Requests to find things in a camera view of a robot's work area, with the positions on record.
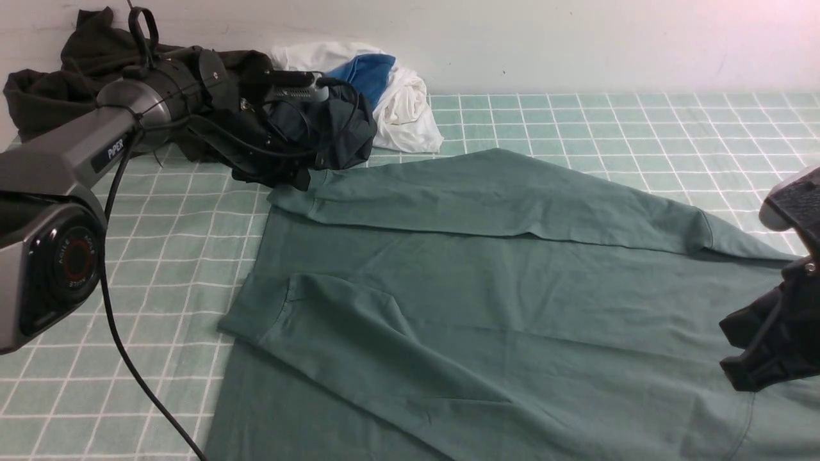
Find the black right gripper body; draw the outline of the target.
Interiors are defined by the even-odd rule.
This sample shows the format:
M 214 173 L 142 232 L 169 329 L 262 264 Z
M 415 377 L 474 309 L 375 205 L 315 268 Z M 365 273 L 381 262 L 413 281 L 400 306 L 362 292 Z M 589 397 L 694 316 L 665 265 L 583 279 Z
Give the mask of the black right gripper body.
M 736 391 L 759 392 L 819 374 L 818 265 L 803 257 L 786 266 L 782 277 L 778 286 L 720 321 L 730 345 L 742 350 L 720 362 Z

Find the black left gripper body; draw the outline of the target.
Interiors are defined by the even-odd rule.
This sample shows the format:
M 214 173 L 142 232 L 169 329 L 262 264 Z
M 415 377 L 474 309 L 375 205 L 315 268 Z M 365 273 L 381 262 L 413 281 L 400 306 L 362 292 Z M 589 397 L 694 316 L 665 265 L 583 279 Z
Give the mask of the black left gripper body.
M 273 69 L 256 70 L 245 81 L 235 79 L 214 51 L 195 52 L 192 65 L 194 75 L 201 79 L 203 105 L 198 114 L 188 117 L 188 131 L 216 152 L 235 180 L 271 188 L 289 184 L 305 191 L 312 166 L 264 150 L 268 134 L 254 105 L 267 95 L 270 84 L 266 77 Z

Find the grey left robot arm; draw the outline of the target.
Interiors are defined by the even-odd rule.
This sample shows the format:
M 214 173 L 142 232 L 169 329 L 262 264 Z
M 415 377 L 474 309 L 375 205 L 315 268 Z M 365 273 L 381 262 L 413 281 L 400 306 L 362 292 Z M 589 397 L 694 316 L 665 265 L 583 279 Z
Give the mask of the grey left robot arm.
M 20 350 L 90 298 L 103 269 L 109 212 L 93 187 L 132 154 L 190 131 L 210 144 L 237 181 L 301 181 L 315 152 L 274 149 L 263 133 L 269 97 L 327 97 L 322 73 L 264 70 L 249 103 L 212 50 L 143 51 L 97 105 L 72 122 L 2 154 L 1 348 Z

